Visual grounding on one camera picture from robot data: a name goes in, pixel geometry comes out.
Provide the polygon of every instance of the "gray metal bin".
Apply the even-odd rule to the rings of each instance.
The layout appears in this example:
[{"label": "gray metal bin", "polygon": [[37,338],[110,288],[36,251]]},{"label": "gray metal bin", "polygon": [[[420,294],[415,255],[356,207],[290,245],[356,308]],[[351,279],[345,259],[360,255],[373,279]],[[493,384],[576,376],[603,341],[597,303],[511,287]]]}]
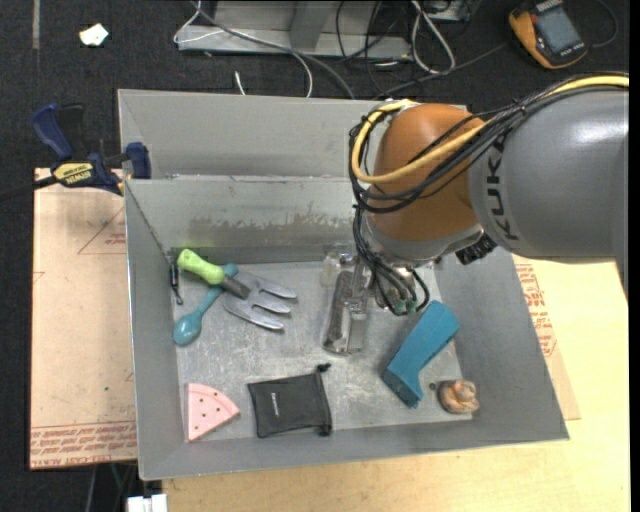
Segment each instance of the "gray metal bin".
[{"label": "gray metal bin", "polygon": [[[153,166],[151,180],[129,180],[125,192],[143,479],[568,437],[512,259],[501,250],[467,267],[446,257],[422,270],[461,329],[423,370],[425,399],[417,409],[380,379],[417,318],[376,309],[362,354],[322,350],[330,300],[319,279],[322,259],[332,244],[351,242],[347,135],[372,102],[122,90],[119,105],[123,147],[143,142]],[[183,274],[185,304],[174,303],[169,262],[186,247],[294,287],[299,299],[284,332],[231,317],[218,301],[200,338],[176,346],[173,322],[206,289]],[[258,439],[246,384],[325,362],[332,363],[323,379],[334,433]],[[481,407],[473,415],[445,413],[428,388],[459,376],[478,388]],[[187,442],[187,382],[221,389],[239,406],[239,419]]]}]

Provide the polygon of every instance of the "blue spoon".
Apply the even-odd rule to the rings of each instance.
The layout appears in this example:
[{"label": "blue spoon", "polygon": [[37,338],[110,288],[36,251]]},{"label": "blue spoon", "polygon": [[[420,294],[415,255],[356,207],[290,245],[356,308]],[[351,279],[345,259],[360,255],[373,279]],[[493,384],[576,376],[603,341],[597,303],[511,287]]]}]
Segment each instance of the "blue spoon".
[{"label": "blue spoon", "polygon": [[[238,267],[233,263],[223,266],[224,273],[230,277],[238,273]],[[202,317],[215,302],[223,289],[220,286],[212,286],[204,296],[204,299],[193,313],[181,317],[173,327],[173,341],[180,346],[188,345],[200,336],[202,330]]]}]

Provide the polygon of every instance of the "yellow cable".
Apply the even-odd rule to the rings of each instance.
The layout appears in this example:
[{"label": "yellow cable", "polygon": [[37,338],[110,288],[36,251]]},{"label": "yellow cable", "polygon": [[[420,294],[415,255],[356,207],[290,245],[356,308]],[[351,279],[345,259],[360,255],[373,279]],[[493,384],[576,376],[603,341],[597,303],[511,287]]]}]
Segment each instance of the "yellow cable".
[{"label": "yellow cable", "polygon": [[[628,88],[629,77],[623,77],[618,75],[602,75],[597,77],[579,78],[577,80],[569,82],[568,84],[561,85],[557,89],[545,95],[545,97],[552,96],[554,94],[559,94],[561,92],[570,91],[572,89],[578,89],[580,87],[591,87],[595,85],[613,85],[613,86]],[[370,184],[390,183],[399,178],[407,176],[408,174],[411,174],[412,172],[433,162],[434,160],[437,160],[438,158],[441,158],[444,155],[447,155],[453,151],[458,150],[460,147],[466,144],[469,140],[471,140],[471,138],[473,138],[476,135],[476,133],[478,133],[484,127],[484,123],[483,123],[480,126],[472,128],[471,130],[465,132],[462,135],[459,135],[455,139],[450,140],[449,142],[443,144],[442,146],[438,146],[437,148],[433,149],[426,155],[423,155],[422,157],[415,160],[414,162],[411,162],[403,167],[400,167],[399,169],[396,169],[395,171],[392,171],[388,174],[385,174],[382,176],[369,176],[368,174],[363,173],[362,170],[360,169],[360,162],[358,161],[358,155],[360,154],[360,149],[362,148],[362,145],[365,143],[369,133],[373,129],[375,122],[378,120],[380,116],[388,112],[393,112],[395,110],[400,110],[402,108],[414,106],[414,105],[418,105],[418,103],[415,103],[410,100],[401,100],[394,103],[389,103],[386,105],[382,105],[366,118],[365,123],[363,124],[362,128],[360,129],[360,132],[356,136],[356,140],[354,141],[353,149],[351,151],[351,168],[353,169],[353,174],[358,180],[363,181],[365,183],[370,183]]]}]

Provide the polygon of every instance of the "orange device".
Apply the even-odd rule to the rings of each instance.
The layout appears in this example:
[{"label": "orange device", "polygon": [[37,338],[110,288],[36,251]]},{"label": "orange device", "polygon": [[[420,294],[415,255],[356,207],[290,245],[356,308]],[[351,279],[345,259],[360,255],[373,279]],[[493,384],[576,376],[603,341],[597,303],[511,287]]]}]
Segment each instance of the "orange device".
[{"label": "orange device", "polygon": [[509,25],[520,45],[545,68],[570,66],[587,53],[562,0],[527,0],[511,11]]}]

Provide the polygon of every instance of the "electronic equipment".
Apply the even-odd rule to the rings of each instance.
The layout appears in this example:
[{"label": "electronic equipment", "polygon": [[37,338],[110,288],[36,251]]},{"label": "electronic equipment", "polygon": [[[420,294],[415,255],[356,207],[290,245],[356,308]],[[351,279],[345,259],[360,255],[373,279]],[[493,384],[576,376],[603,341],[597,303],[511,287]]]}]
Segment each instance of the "electronic equipment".
[{"label": "electronic equipment", "polygon": [[[380,6],[380,2],[371,1],[225,0],[215,4],[215,14],[211,16],[215,25],[194,24],[194,15],[174,36],[178,49],[235,54],[278,54],[285,48],[304,52],[306,55],[339,57],[342,56],[343,49],[352,53],[369,42],[369,25]],[[233,28],[234,31],[248,37],[230,36],[220,27]],[[371,46],[369,56],[396,58],[409,50],[407,41],[398,34],[389,33]]]},{"label": "electronic equipment", "polygon": [[545,68],[570,66],[587,53],[562,0],[527,0],[511,11],[509,25],[520,45]]}]

